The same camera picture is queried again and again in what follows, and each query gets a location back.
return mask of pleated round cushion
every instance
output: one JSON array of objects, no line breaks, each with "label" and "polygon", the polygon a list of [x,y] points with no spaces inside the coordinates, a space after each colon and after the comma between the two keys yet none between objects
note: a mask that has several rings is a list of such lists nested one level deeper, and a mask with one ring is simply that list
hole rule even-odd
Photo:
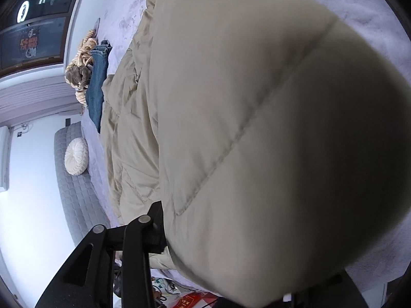
[{"label": "pleated round cushion", "polygon": [[69,174],[82,174],[88,166],[88,145],[84,138],[75,138],[66,149],[64,165]]}]

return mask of beige puffer jacket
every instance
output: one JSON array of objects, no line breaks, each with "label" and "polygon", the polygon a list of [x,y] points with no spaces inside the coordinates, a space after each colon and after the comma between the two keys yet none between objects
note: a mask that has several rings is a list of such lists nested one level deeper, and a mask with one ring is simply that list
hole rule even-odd
[{"label": "beige puffer jacket", "polygon": [[163,267],[242,305],[331,275],[410,207],[408,85],[313,0],[147,0],[104,94],[119,218],[161,200]]}]

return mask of blue jeans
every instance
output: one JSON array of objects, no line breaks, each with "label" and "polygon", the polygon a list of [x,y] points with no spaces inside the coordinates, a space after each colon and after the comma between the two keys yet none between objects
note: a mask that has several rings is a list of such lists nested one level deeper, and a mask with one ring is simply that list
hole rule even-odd
[{"label": "blue jeans", "polygon": [[86,91],[86,103],[91,120],[100,133],[101,114],[103,112],[103,91],[101,86],[107,77],[108,55],[112,47],[107,41],[102,41],[100,45],[90,51],[93,59],[93,72],[91,73],[90,84]]}]

